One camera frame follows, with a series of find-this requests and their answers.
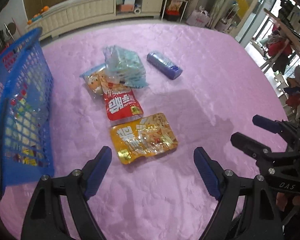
blue bottle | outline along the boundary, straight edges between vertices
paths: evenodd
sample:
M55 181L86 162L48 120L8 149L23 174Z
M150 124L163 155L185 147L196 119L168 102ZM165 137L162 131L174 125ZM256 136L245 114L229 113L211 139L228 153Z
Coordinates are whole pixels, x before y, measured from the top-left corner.
M147 55L147 61L171 80L176 79L182 73L181 68L176 66L169 58L158 51L151 51Z

white cabinet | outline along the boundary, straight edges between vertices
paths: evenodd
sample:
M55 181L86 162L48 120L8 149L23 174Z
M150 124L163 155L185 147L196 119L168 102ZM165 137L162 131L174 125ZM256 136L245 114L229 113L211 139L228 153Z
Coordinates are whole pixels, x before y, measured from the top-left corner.
M160 12L163 0L142 0L141 12Z
M42 18L26 27L30 31L42 27L40 40L66 33L87 25L115 19L159 16L162 0L139 0L141 13L116 14L116 0L68 0L51 7Z

food package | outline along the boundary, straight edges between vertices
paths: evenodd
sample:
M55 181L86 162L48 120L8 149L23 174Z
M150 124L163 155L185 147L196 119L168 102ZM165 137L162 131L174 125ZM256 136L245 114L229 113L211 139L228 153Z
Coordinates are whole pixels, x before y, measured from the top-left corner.
M143 116L143 110L130 87L109 83L106 75L99 73L99 80L106 102L106 112L112 125L133 121Z
M145 67L136 52L119 46L109 46L103 49L103 53L108 82L132 88L143 88L148 85Z
M89 89L97 95L103 94L101 83L99 80L99 73L100 71L103 71L105 67L106 64L103 63L101 65L93 67L92 69L80 75L80 77L82 77L86 82Z
M178 146L163 113L117 125L111 128L110 136L123 164L141 156L150 157L173 151Z
M83 73L82 77L93 93L103 95L106 112L111 125L130 122L143 116L143 111L136 100L131 87L107 81L105 64L96 66Z
M170 0L170 4L167 6L169 11L179 11L182 6L182 1Z

red box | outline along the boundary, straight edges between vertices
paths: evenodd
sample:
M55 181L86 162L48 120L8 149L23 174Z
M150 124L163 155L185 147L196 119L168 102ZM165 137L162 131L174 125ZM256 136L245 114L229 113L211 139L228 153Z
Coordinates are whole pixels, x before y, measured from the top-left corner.
M120 4L117 5L118 12L133 12L134 4Z

light blue plastic bag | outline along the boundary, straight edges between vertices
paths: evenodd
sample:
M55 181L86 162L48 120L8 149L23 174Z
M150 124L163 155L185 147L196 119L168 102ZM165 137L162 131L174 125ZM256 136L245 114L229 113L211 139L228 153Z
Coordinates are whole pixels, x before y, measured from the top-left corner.
M124 84L132 88L143 88L146 82L146 70L138 54L119 46L103 49L105 55L105 74L109 82Z

